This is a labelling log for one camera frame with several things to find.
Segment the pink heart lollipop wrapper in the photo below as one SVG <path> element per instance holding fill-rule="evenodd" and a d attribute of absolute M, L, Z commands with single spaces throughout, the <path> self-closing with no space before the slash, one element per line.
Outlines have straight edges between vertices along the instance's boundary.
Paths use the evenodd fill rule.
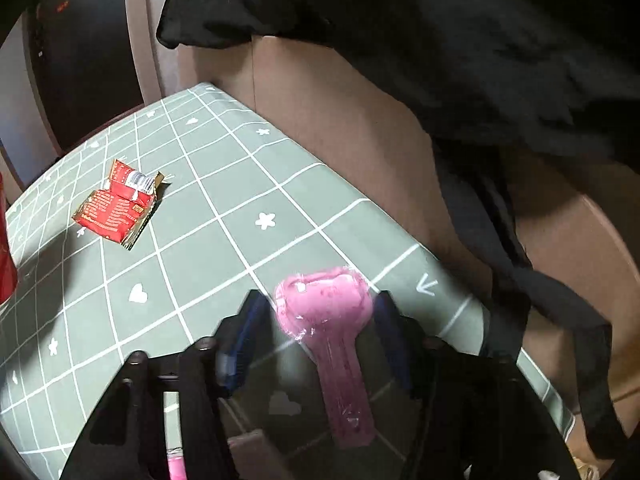
<path fill-rule="evenodd" d="M 369 445 L 374 420 L 356 351 L 356 339 L 372 318 L 367 282 L 344 266 L 294 274 L 277 284 L 273 299 L 281 330 L 303 344 L 316 363 L 335 444 Z"/>

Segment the red snack wrapper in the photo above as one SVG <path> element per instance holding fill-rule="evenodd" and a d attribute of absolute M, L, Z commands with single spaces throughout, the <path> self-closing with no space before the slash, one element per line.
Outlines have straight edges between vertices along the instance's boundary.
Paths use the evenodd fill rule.
<path fill-rule="evenodd" d="M 130 250 L 149 222 L 164 179 L 159 171 L 142 174 L 114 159 L 103 185 L 78 206 L 72 219 L 104 240 Z"/>

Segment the red paper cup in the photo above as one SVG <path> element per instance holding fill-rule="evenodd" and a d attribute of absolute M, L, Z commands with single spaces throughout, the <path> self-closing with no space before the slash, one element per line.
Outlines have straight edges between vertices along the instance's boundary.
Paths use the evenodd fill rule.
<path fill-rule="evenodd" d="M 6 228 L 6 191 L 0 177 L 0 304 L 14 294 L 16 285 L 17 270 L 11 256 Z"/>

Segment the trash bin with yellow bag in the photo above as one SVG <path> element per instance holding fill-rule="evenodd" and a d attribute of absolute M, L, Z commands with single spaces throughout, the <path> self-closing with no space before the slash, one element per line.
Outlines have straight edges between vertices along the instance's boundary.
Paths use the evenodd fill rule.
<path fill-rule="evenodd" d="M 580 458 L 573 456 L 574 464 L 582 480 L 600 480 L 600 469 L 595 464 L 584 462 Z"/>

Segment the green grid table mat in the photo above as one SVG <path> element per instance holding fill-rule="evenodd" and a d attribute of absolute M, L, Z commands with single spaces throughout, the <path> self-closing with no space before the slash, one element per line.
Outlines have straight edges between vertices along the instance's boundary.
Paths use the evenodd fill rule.
<path fill-rule="evenodd" d="M 113 162 L 165 177 L 131 249 L 72 218 L 106 188 Z M 213 335 L 251 289 L 271 295 L 293 274 L 349 268 L 369 294 L 390 292 L 424 332 L 477 354 L 488 312 L 430 248 L 373 200 L 226 92 L 198 84 L 108 126 L 48 169 L 6 212 L 17 286 L 1 305 L 1 430 L 35 479 L 62 479 L 82 426 L 131 352 L 150 358 Z M 241 478 L 400 479 L 420 401 L 393 378 L 371 320 L 357 356 L 375 424 L 372 442 L 340 450 L 308 344 L 273 313 L 244 386 L 220 400 Z M 488 479 L 565 479 L 542 446 L 565 444 L 575 417 L 524 351 L 518 368 L 552 420 L 538 442 L 500 424 L 482 445 L 472 422 L 480 379 L 444 408 L 462 446 L 484 452 Z"/>

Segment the black refrigerator with magnets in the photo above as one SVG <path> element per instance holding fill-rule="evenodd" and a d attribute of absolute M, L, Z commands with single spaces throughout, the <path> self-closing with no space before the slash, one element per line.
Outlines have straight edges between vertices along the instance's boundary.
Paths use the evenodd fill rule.
<path fill-rule="evenodd" d="M 35 0 L 27 31 L 40 101 L 63 151 L 142 105 L 125 0 Z"/>

